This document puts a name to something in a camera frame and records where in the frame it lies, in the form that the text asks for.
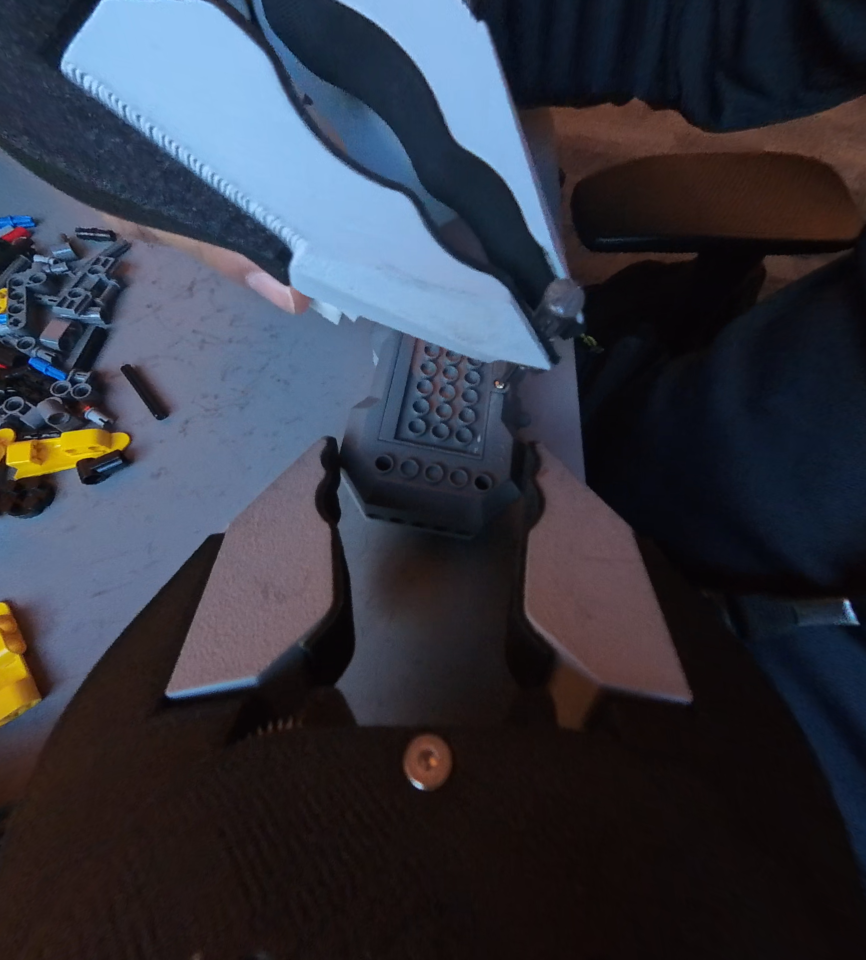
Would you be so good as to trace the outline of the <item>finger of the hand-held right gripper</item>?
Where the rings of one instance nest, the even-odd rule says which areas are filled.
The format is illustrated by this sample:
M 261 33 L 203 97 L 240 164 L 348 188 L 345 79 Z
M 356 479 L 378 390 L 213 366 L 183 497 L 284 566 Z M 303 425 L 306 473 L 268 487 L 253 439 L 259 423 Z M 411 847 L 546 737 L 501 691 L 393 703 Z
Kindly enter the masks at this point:
M 97 2 L 59 67 L 282 241 L 288 282 L 316 306 L 547 370 L 535 310 L 387 124 L 271 33 L 262 3 Z
M 422 188 L 456 214 L 529 310 L 561 276 L 489 30 L 465 2 L 263 2 L 262 21 L 320 80 L 391 129 Z

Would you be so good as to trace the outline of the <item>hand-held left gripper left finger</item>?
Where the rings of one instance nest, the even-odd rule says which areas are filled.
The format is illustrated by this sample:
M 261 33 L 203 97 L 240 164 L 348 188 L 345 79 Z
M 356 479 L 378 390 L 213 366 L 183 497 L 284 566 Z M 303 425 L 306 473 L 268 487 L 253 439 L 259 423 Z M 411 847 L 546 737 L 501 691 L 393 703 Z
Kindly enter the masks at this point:
M 355 647 L 335 438 L 315 441 L 227 528 L 175 668 L 173 700 L 257 689 L 287 665 L 334 684 Z

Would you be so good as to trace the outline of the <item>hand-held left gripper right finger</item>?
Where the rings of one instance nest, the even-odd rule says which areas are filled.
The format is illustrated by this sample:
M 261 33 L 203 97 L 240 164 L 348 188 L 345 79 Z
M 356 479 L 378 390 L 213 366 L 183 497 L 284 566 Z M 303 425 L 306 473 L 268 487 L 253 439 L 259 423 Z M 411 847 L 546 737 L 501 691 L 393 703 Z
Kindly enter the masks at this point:
M 522 500 L 507 618 L 514 728 L 581 729 L 610 695 L 686 706 L 693 691 L 635 534 L 541 443 L 518 446 Z

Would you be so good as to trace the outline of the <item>clear-handled screwdriver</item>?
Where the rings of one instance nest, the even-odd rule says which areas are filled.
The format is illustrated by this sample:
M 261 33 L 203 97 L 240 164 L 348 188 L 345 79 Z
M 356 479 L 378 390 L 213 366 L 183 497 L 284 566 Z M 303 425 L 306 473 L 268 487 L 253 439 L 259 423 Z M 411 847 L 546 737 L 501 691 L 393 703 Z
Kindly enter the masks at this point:
M 584 291 L 570 278 L 556 278 L 535 308 L 533 325 L 543 340 L 570 339 L 584 333 Z

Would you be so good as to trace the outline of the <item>grey studded battery box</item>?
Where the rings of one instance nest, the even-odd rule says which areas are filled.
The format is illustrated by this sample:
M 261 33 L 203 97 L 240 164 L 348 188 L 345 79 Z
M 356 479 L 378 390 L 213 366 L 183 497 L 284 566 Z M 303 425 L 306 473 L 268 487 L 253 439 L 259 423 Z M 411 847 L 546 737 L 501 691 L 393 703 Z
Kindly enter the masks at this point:
M 474 538 L 519 496 L 495 364 L 392 331 L 374 355 L 341 443 L 355 501 L 369 520 Z

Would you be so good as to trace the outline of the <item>person's right forearm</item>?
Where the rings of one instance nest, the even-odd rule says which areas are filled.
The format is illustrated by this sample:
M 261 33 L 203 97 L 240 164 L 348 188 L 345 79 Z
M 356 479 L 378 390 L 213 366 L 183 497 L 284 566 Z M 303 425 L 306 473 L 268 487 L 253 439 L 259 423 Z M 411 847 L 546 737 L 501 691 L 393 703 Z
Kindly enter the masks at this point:
M 477 1 L 527 109 L 640 101 L 723 134 L 866 94 L 866 1 Z

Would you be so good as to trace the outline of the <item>person's right hand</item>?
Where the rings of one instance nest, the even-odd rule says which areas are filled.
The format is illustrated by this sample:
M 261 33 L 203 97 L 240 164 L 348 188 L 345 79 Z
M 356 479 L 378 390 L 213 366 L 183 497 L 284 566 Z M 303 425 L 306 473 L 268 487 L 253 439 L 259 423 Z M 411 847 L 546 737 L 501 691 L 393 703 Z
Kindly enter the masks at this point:
M 308 296 L 288 283 L 277 280 L 251 261 L 245 261 L 243 270 L 243 281 L 246 286 L 280 310 L 296 316 L 311 308 L 312 301 Z

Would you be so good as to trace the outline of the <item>black axle rod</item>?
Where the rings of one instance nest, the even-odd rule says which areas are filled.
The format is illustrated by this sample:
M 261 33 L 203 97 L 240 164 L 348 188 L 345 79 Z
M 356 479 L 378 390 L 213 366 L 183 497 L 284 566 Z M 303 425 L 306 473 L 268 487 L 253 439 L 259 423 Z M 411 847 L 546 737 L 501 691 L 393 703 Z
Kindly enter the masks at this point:
M 120 371 L 153 418 L 158 422 L 166 420 L 170 415 L 167 405 L 138 367 L 132 364 L 123 364 Z

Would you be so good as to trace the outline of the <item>pile of small brick pieces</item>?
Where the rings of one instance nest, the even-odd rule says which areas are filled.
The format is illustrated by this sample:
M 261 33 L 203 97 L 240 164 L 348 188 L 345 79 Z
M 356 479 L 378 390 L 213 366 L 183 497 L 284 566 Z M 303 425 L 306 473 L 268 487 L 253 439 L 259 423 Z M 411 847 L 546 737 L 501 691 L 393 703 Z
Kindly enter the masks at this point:
M 78 227 L 40 249 L 36 226 L 0 218 L 0 518 L 16 520 L 52 506 L 57 474 L 97 486 L 120 473 L 131 444 L 96 370 L 129 244 Z

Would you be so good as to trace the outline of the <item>short yellow curved piece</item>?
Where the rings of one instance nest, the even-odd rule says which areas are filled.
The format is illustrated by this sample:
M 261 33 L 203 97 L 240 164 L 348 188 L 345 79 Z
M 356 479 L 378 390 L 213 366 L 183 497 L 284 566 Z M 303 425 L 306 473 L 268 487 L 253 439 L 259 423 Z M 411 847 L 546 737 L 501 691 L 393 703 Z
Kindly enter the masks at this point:
M 26 652 L 27 644 L 12 608 L 0 602 L 0 728 L 42 700 Z

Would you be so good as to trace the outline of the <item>black cloth with zip pull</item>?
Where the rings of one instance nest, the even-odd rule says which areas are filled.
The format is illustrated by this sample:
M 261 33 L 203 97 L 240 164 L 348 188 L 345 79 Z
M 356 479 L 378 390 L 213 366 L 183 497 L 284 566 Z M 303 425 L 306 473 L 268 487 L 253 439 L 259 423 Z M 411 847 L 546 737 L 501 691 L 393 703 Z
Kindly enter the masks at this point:
M 585 479 L 608 402 L 657 361 L 697 350 L 749 310 L 766 278 L 763 260 L 735 250 L 647 259 L 584 287 L 585 329 L 574 342 Z

